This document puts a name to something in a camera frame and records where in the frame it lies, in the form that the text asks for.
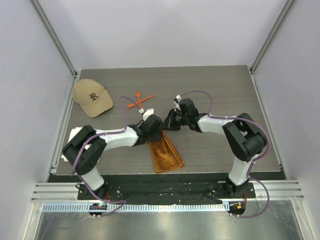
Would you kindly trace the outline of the orange cloth napkin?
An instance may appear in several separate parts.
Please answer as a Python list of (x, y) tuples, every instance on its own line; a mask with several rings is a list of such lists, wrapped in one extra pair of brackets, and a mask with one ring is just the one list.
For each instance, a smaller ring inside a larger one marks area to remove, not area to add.
[(164, 131), (159, 141), (148, 144), (154, 171), (156, 174), (176, 171), (184, 167), (185, 162)]

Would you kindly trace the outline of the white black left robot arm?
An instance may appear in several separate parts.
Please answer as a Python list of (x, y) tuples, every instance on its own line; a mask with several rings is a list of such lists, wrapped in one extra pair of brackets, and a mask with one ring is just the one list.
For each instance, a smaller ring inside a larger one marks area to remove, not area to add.
[(103, 152), (120, 147), (135, 147), (161, 140), (162, 120), (155, 114), (145, 117), (137, 124), (115, 130), (98, 130), (91, 125), (78, 128), (75, 136), (63, 147), (61, 156), (72, 166), (82, 186), (93, 198), (106, 197), (108, 185), (96, 165)]

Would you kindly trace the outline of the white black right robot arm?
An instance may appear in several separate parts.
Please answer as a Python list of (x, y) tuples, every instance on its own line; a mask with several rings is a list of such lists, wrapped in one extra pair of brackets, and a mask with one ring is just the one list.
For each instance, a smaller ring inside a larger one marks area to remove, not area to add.
[(190, 98), (175, 101), (162, 124), (166, 131), (179, 131), (182, 126), (198, 133), (224, 135), (234, 155), (232, 168), (225, 183), (211, 185), (212, 197), (243, 198), (250, 171), (259, 154), (269, 146), (267, 134), (247, 113), (238, 116), (213, 116), (200, 113)]

